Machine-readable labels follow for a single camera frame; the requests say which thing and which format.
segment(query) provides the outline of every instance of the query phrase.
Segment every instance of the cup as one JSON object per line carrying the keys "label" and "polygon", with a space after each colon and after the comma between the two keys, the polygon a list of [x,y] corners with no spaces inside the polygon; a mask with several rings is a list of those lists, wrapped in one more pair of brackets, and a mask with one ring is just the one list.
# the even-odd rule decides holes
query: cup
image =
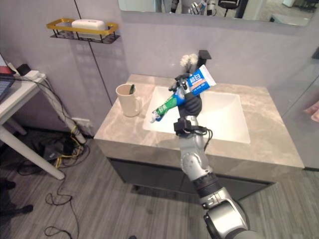
{"label": "cup", "polygon": [[140,97],[135,95],[136,88],[132,94],[130,94],[132,84],[122,84],[116,88],[116,94],[118,95],[123,114],[127,117],[134,117],[140,113],[142,101]]}

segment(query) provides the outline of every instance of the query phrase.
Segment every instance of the marble countertop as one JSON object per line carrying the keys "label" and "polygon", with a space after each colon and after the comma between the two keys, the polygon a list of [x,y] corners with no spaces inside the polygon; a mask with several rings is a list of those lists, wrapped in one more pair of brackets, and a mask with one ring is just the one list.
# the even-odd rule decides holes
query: marble countertop
{"label": "marble countertop", "polygon": [[[128,83],[142,99],[141,112],[124,116],[117,99],[94,137],[99,147],[111,158],[180,167],[178,137],[142,128],[155,86],[169,87],[173,79],[131,75]],[[251,139],[250,144],[212,139],[206,154],[215,173],[276,182],[304,168],[266,88],[217,83],[209,90],[240,96]]]}

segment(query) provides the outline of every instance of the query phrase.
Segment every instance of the blue toothpaste tube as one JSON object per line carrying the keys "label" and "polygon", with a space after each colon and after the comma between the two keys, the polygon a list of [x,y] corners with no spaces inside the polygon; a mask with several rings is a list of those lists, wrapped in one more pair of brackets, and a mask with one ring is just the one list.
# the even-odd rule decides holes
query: blue toothpaste tube
{"label": "blue toothpaste tube", "polygon": [[[205,65],[202,65],[198,68],[188,79],[187,83],[190,91],[193,92],[195,96],[198,96],[203,91],[207,90],[211,86],[215,86],[216,82],[209,74]],[[160,121],[163,116],[168,112],[168,110],[180,106],[185,102],[184,94],[181,89],[178,90],[169,97],[163,105],[158,107],[156,110],[152,112],[151,123],[155,121]]]}

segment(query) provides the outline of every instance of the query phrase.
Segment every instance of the mirror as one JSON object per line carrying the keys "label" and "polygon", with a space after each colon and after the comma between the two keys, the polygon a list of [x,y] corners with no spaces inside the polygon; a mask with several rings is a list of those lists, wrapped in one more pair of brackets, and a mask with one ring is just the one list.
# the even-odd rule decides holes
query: mirror
{"label": "mirror", "polygon": [[231,17],[305,26],[319,0],[119,0],[123,11]]}

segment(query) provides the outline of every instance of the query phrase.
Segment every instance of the wire rack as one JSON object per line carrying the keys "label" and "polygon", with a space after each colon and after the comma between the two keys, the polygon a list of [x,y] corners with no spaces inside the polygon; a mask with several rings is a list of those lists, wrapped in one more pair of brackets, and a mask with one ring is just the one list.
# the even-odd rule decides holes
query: wire rack
{"label": "wire rack", "polygon": [[53,38],[64,38],[78,41],[89,41],[97,43],[111,44],[120,36],[115,34],[118,25],[113,22],[107,23],[108,30],[93,30],[84,28],[74,28],[67,25],[57,25],[59,23],[70,25],[74,19],[60,18],[46,25],[47,28],[53,30]]}

